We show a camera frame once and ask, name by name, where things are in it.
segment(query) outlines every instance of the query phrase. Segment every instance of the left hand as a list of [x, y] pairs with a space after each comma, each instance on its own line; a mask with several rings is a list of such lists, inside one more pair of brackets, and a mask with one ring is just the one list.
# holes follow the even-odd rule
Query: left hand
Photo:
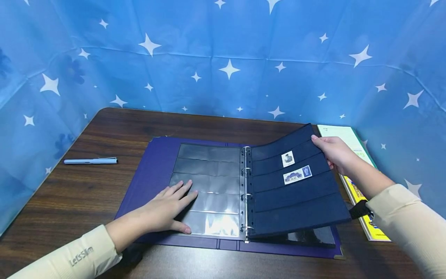
[[190, 234], [190, 227], [174, 218], [198, 196], [198, 191], [193, 191], [183, 197], [192, 186], [192, 180], [186, 184], [178, 182], [172, 187], [166, 187], [151, 201], [136, 209], [133, 213], [137, 215], [142, 224], [146, 225], [145, 232], [160, 232], [174, 230]]

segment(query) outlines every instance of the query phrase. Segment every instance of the purple binder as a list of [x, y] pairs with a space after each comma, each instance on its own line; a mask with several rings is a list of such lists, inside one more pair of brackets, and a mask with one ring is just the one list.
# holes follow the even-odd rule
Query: purple binder
[[[242, 147], [239, 144], [225, 142], [175, 137], [154, 138], [144, 152], [115, 218], [144, 205], [169, 184], [182, 143]], [[138, 239], [137, 242], [319, 258], [343, 258], [340, 239], [335, 226], [331, 226], [331, 232], [335, 241], [334, 248], [265, 242], [245, 243], [241, 240], [181, 236], [165, 232], [146, 234]]]

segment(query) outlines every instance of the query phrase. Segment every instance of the forearm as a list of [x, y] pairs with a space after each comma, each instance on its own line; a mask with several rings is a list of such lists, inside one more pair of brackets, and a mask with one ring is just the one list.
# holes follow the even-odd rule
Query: forearm
[[115, 244], [117, 253], [121, 253], [136, 239], [146, 233], [144, 221], [140, 219], [138, 209], [108, 223], [105, 228]]
[[396, 184], [367, 206], [376, 225], [418, 265], [427, 278], [446, 278], [446, 220]]
[[121, 260], [104, 226], [84, 234], [23, 268], [18, 278], [94, 278]]
[[390, 178], [359, 157], [354, 158], [348, 165], [346, 176], [355, 182], [368, 200], [395, 184]]

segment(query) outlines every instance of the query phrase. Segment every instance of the wooden table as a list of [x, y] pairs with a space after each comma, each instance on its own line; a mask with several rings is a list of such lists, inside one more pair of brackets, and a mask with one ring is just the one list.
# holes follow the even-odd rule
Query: wooden table
[[[59, 163], [0, 241], [0, 278], [110, 222], [153, 137], [265, 144], [300, 124], [106, 108], [66, 158], [117, 156], [117, 165]], [[341, 192], [348, 200], [343, 187]], [[174, 246], [148, 247], [135, 267], [102, 278], [420, 278], [392, 243], [368, 242], [359, 222], [338, 226], [347, 260]]]

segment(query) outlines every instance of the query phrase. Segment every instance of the hand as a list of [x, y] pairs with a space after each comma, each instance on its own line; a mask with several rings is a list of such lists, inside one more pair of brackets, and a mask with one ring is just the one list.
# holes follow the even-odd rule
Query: hand
[[175, 221], [174, 218], [195, 198], [198, 191], [193, 191], [183, 197], [192, 186], [192, 180], [185, 185], [180, 181], [172, 187], [167, 186], [150, 202], [134, 211], [142, 224], [146, 224], [146, 233], [174, 230], [190, 234], [190, 227], [186, 224]]
[[319, 147], [328, 159], [330, 169], [334, 166], [342, 175], [348, 175], [352, 164], [361, 160], [339, 137], [317, 137], [311, 136], [313, 143]]

